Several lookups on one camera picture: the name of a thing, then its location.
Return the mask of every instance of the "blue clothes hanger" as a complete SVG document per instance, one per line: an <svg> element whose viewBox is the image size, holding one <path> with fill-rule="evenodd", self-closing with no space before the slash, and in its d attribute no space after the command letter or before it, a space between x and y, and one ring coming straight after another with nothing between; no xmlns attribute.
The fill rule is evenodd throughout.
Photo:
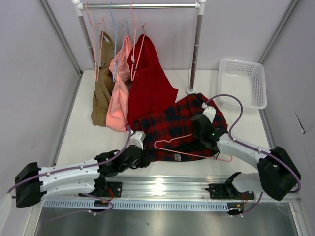
<svg viewBox="0 0 315 236"><path fill-rule="evenodd" d="M109 3L109 12L110 12L110 15L112 17L112 22L114 24L114 27L115 27L115 48L114 48L114 71L113 71L113 81L115 82L116 81L116 73L117 73L117 67L121 61L121 58L122 58L122 53L120 54L120 58L118 60L118 63L116 61L116 45L117 45L117 30L119 30L121 27L125 27L125 37L127 35L127 28L128 28L128 22L126 21L125 23L123 23L122 25L120 26L116 26L116 23L115 23L115 20L114 20L114 16L113 16L113 12L112 12L112 2Z"/></svg>

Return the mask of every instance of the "dark red cloth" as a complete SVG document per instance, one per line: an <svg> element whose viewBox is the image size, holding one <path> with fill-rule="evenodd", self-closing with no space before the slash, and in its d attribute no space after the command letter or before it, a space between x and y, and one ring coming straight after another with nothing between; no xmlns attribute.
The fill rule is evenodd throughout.
<svg viewBox="0 0 315 236"><path fill-rule="evenodd" d="M128 99L129 124L133 124L137 118L145 114L166 111L174 105L178 92L178 89L173 88L169 83L159 63L155 47L147 36L141 35L135 45L135 64L139 57L143 37L145 37L143 48ZM130 71L132 53L133 50L127 59Z"/></svg>
<svg viewBox="0 0 315 236"><path fill-rule="evenodd" d="M175 161L173 152L168 152L154 147L154 142L158 140L171 140L180 136L192 134L192 123L190 118L194 115L202 113L201 105L208 99L199 94L191 94L178 101L164 113L150 113L138 118L131 126L132 130L142 130L146 134L143 141L149 150L154 161ZM227 124L222 112L218 109L213 101L209 106L216 109L216 115L213 120L214 128L227 129ZM195 155L211 157L215 153L211 153L203 144L192 136L174 140L170 143L157 143L158 147L166 149L177 149L179 151L190 149L188 152ZM181 161L195 161L203 158L181 154Z"/></svg>

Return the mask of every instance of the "white table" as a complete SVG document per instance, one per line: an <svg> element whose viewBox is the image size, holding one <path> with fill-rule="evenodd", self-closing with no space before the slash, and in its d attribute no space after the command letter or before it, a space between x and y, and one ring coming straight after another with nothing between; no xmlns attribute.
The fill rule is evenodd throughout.
<svg viewBox="0 0 315 236"><path fill-rule="evenodd" d="M186 70L166 70L165 74L173 87L179 90L177 101L186 96L188 74ZM217 71L197 71L195 79L196 92L210 98L216 95ZM93 71L85 71L73 106L71 117L65 133L57 166L79 163L94 158L102 152L121 149L126 142L127 132L116 132L108 127L93 126L91 120L92 100L95 89ZM218 101L216 104L223 112L230 127L239 115L239 109L223 108ZM258 110L244 112L241 120L234 127L233 134L254 144L267 147L267 139ZM224 154L219 159L230 159ZM149 167L137 170L127 170L119 176L133 177L213 177L229 176L237 171L243 173L256 172L249 164L233 158L232 162L222 162L205 159L192 162L153 162Z"/></svg>

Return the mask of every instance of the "white basket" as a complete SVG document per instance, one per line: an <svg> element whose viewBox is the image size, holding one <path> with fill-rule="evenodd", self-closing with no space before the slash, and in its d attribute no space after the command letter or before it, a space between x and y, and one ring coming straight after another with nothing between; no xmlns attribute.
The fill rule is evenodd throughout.
<svg viewBox="0 0 315 236"><path fill-rule="evenodd" d="M219 66L218 94L230 94L244 107L264 109L267 106L265 71L262 64L222 59ZM224 103L239 106L230 97L219 97Z"/></svg>

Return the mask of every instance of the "red and black plaid shirt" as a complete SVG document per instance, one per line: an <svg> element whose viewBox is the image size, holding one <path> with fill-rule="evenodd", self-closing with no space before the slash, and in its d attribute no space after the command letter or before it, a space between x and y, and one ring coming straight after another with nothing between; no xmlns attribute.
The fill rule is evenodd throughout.
<svg viewBox="0 0 315 236"><path fill-rule="evenodd" d="M134 131L141 130L146 134L143 143L152 155L154 161L195 161L203 159L201 157L181 154L180 158L176 158L175 160L175 153L155 148L154 142L158 140L169 141L173 138L192 134L190 118L196 114L202 113L201 105L207 100L208 99L201 93L188 95L168 108L164 113L150 113L138 118L132 124L131 128ZM216 109L216 115L212 123L213 127L227 129L225 118L215 103L211 101L208 105ZM170 143L157 143L157 146L207 157L211 157L215 154L209 149L206 149L192 136L173 140Z"/></svg>

